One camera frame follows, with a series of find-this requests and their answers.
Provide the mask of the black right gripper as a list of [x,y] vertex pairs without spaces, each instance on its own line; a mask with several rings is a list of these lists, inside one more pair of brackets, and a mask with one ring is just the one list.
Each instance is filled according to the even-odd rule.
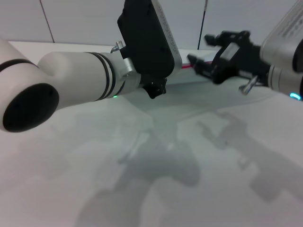
[[199,76],[212,79],[214,84],[222,84],[231,77],[239,77],[240,72],[258,76],[262,85],[267,85],[270,65],[260,59],[260,46],[250,40],[250,31],[222,31],[218,35],[206,34],[208,46],[220,46],[212,64],[195,55],[188,54],[191,68]]

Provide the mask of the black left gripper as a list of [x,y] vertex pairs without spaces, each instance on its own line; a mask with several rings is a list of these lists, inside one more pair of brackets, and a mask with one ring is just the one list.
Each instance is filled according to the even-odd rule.
[[166,78],[157,79],[151,75],[141,75],[140,86],[147,92],[151,99],[166,94],[166,83]]

